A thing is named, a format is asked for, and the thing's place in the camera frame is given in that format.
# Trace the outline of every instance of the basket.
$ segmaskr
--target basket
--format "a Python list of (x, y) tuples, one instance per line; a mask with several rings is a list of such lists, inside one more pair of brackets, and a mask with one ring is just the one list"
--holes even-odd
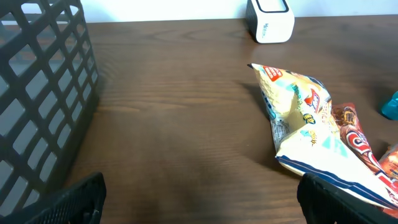
[(97, 83), (79, 0), (0, 1), (0, 217), (62, 186)]

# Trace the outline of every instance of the white device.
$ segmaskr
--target white device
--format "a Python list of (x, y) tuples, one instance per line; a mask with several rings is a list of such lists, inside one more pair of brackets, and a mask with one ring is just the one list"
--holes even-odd
[(248, 0), (246, 22), (257, 42), (282, 43), (292, 36), (294, 15), (286, 0)]

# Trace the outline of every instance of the white snack bag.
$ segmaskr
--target white snack bag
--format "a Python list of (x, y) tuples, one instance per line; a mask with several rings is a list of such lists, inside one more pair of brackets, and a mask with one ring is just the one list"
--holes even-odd
[(373, 205), (398, 208), (379, 180), (340, 140), (331, 98), (314, 78), (251, 64), (270, 116), (276, 158), (298, 175), (313, 173)]

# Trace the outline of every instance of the white background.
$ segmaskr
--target white background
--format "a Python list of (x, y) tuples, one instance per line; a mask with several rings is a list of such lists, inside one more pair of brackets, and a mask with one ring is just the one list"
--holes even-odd
[[(296, 17), (398, 14), (398, 0), (288, 2)], [(247, 0), (81, 0), (81, 3), (87, 22), (126, 22), (242, 18)]]

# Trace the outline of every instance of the wooden table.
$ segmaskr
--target wooden table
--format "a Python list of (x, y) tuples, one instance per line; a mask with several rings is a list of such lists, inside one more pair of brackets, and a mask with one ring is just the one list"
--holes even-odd
[(68, 184), (104, 174), (102, 223), (305, 223), (247, 63), (313, 76), (334, 103), (355, 103), (377, 158), (398, 141), (377, 112), (398, 90), (398, 16), (298, 18), (271, 45), (242, 19), (88, 27), (101, 99)]

